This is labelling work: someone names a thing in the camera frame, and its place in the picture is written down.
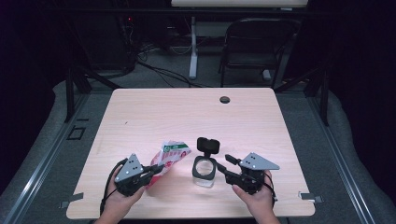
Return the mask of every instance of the pink package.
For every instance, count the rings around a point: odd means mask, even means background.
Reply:
[[[164,164],[163,170],[151,178],[146,189],[149,189],[161,176],[166,174],[175,163],[181,161],[190,153],[191,149],[184,142],[163,142],[161,150],[154,156],[150,163],[150,166],[154,164]]]

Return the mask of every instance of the cable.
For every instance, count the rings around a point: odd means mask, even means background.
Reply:
[[[116,78],[116,77],[125,77],[133,70],[134,70],[134,68],[125,68],[122,72],[116,73],[116,74],[111,74],[111,75],[103,75],[103,73],[101,74],[101,72],[98,72],[98,71],[96,73],[99,74],[101,77],[105,77],[106,79],[112,79],[112,78]]]
[[[119,162],[117,163],[117,165],[114,166],[113,170],[110,172],[110,175],[108,175],[108,179],[107,179],[106,187],[105,187],[105,193],[104,193],[103,199],[102,199],[102,201],[101,201],[101,203],[100,203],[100,210],[99,210],[99,214],[100,214],[100,215],[102,215],[103,211],[105,210],[105,205],[106,205],[106,200],[107,200],[107,198],[110,197],[110,195],[111,195],[112,193],[114,193],[114,191],[117,190],[117,189],[114,189],[114,190],[107,196],[107,189],[108,189],[108,186],[110,185],[111,177],[113,176],[114,172],[116,172],[117,168],[119,168],[119,166],[125,164],[125,162],[127,162],[127,161],[128,161],[128,159],[124,159],[124,160],[122,160],[122,161],[119,161]]]
[[[268,179],[270,180],[271,186],[268,185],[268,184],[265,183],[265,182],[261,182],[260,180],[254,178],[254,177],[251,176],[251,175],[246,175],[246,177],[248,177],[248,178],[250,178],[250,179],[252,179],[252,180],[254,180],[254,181],[259,182],[260,184],[262,184],[263,186],[265,186],[265,187],[267,187],[269,190],[271,190],[271,194],[272,194],[272,198],[273,198],[273,207],[274,207],[275,202],[277,202],[276,193],[275,193],[275,190],[274,190],[274,182],[272,181],[272,178],[271,178],[268,174],[266,174],[266,173],[264,173],[264,174],[265,174],[265,175],[268,177]]]
[[[166,84],[168,84],[172,88],[174,88],[174,86],[172,84],[170,84],[168,81],[166,81],[163,78],[163,76],[171,77],[171,78],[174,78],[174,79],[179,80],[181,82],[184,82],[184,83],[189,85],[189,88],[191,88],[191,87],[200,87],[200,88],[209,87],[210,88],[210,86],[206,86],[206,85],[203,85],[203,84],[192,83],[186,77],[183,77],[181,74],[169,71],[169,70],[164,69],[164,68],[154,67],[154,66],[151,66],[149,64],[142,63],[142,62],[137,62],[137,64],[140,64],[140,65],[142,65],[142,66],[144,66],[144,67],[156,72],[163,79],[163,81],[166,82]]]
[[[178,51],[175,50],[175,49],[182,49],[182,48],[187,48],[187,49],[184,50],[183,52],[178,52]],[[178,55],[183,55],[185,53],[188,53],[191,50],[191,48],[192,48],[192,45],[189,45],[189,46],[186,46],[186,47],[181,47],[181,46],[178,46],[178,47],[171,46],[171,47],[169,47],[169,49],[171,49],[175,54],[178,54]]]
[[[137,57],[141,61],[146,62],[148,60],[148,53],[150,51],[154,51],[156,49],[159,49],[159,48],[155,48],[154,44],[147,44],[146,46],[142,47],[141,50],[139,50],[139,53],[137,54]]]

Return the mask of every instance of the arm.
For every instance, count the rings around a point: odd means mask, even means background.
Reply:
[[[271,173],[269,171],[264,172],[271,176]],[[271,185],[268,177],[265,177],[265,183]],[[251,215],[256,218],[256,221],[259,224],[280,223],[273,211],[271,190],[266,187],[262,187],[259,192],[250,195],[244,192],[238,186],[233,185],[233,191],[247,205],[247,209],[249,210]]]
[[[108,185],[108,194],[116,189],[114,179],[119,172],[121,166],[114,172]],[[131,197],[126,197],[118,191],[114,191],[106,200],[105,210],[103,214],[95,221],[95,224],[117,224],[128,214],[131,206],[134,205],[143,195],[145,187],[140,188]]]

